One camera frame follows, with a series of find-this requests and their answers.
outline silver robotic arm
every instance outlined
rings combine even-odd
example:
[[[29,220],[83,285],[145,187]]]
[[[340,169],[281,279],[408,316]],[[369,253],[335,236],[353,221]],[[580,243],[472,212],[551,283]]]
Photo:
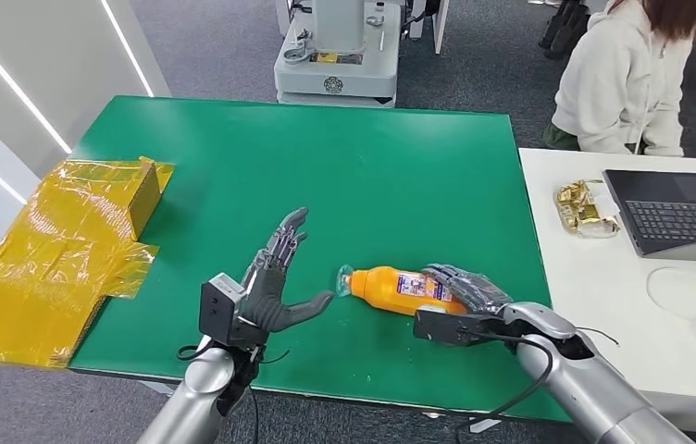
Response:
[[[269,332],[310,319],[333,297],[322,291],[309,302],[280,302],[285,273],[304,234],[305,209],[288,215],[255,256],[242,285],[220,273],[202,286],[199,329],[204,338],[184,379],[139,439],[142,444],[212,444],[223,420],[258,374]],[[471,346],[501,340],[531,378],[564,408],[589,442],[691,443],[660,415],[599,353],[590,339],[549,308],[513,302],[486,277],[450,265],[423,273],[446,286],[468,314],[416,312],[414,335]]]
[[[429,265],[423,272],[445,285],[469,313],[419,310],[414,326],[417,337],[464,346],[507,338],[506,347],[531,378],[546,372],[542,385],[589,442],[693,442],[660,415],[584,333],[559,314],[535,302],[512,302],[486,277],[450,265]]]
[[[300,208],[280,222],[242,284],[220,273],[201,286],[198,328],[204,337],[198,346],[180,349],[180,359],[190,364],[140,444],[213,444],[223,420],[258,376],[269,333],[320,315],[329,305],[334,293],[328,290],[308,302],[281,302],[288,266],[306,238],[297,232],[306,214]],[[194,353],[182,355],[186,351]]]

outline floor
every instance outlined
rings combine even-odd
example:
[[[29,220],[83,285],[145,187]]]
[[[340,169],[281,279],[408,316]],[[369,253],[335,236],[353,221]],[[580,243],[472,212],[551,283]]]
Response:
[[[131,0],[173,95],[272,102],[281,43],[271,0]],[[565,62],[535,42],[552,10],[524,0],[451,0],[443,53],[430,25],[404,42],[399,106],[511,116],[519,146],[540,146]],[[683,145],[696,157],[696,45],[684,84]],[[0,366],[0,444],[130,443],[166,398],[137,382]],[[451,442],[458,418],[258,395],[262,443]],[[219,442],[251,442],[243,406]],[[571,425],[507,422],[464,439],[474,443],[582,443]]]

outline laptop keyboard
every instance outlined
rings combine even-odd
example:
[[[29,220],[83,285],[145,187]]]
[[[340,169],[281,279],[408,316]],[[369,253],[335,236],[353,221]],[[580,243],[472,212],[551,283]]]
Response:
[[[626,201],[643,239],[696,241],[696,204]]]

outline brown hair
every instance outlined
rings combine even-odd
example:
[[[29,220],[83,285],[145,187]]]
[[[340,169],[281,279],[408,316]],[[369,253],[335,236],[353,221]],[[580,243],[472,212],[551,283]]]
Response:
[[[615,0],[610,7],[610,12],[625,1]],[[641,0],[641,2],[651,21],[651,29],[667,39],[687,39],[696,31],[696,0]]]

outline green tabletop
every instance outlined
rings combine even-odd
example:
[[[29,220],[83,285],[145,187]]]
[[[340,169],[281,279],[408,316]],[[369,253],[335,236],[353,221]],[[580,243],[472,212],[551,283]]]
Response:
[[[141,241],[160,252],[138,296],[110,300],[70,367],[180,377],[200,339],[200,285],[239,280],[283,216],[310,234],[285,302],[333,288],[340,265],[481,271],[517,300],[550,303],[509,119],[420,110],[117,97],[72,158],[176,165]],[[489,411],[528,384],[499,343],[447,347],[412,318],[336,299],[272,335],[254,385],[340,398]],[[510,414],[565,420],[539,390]]]

